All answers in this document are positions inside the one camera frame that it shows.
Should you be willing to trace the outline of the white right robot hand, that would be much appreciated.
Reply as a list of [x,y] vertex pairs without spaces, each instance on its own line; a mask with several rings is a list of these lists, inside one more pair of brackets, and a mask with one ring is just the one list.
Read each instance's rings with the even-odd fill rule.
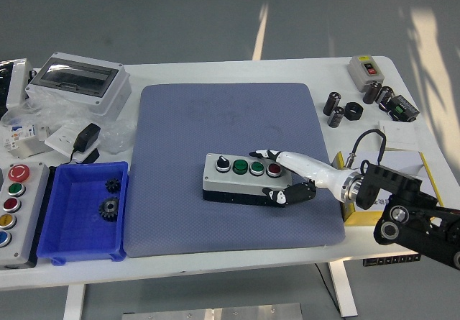
[[338,170],[312,157],[294,152],[257,150],[249,155],[273,160],[305,179],[303,183],[291,185],[281,191],[263,188],[262,192],[266,197],[278,206],[309,201],[316,196],[317,188],[330,190],[335,199],[342,202],[353,199],[352,185],[359,176],[352,170]]

